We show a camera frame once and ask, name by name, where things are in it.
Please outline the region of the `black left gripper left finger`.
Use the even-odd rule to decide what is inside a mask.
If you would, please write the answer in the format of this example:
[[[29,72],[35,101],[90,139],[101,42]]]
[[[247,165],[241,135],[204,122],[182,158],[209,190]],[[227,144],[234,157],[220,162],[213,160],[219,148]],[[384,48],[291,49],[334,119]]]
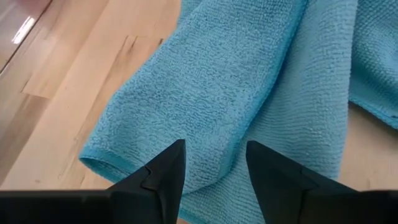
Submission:
[[[176,224],[185,141],[104,190],[0,190],[0,224]]]

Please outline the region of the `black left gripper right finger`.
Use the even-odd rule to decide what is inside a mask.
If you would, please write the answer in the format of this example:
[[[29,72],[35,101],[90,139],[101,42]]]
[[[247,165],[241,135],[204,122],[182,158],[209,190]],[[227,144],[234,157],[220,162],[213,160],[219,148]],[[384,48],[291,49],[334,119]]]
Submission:
[[[246,162],[266,224],[398,224],[398,190],[351,189],[256,141]]]

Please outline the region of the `turquoise microfibre cloth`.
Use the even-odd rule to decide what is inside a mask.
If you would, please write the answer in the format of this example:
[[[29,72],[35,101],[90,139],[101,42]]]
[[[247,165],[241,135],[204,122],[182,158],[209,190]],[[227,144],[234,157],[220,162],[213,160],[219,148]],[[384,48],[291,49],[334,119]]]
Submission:
[[[262,223],[246,143],[335,179],[349,103],[398,129],[398,0],[183,0],[80,160],[119,182],[184,139],[180,217]]]

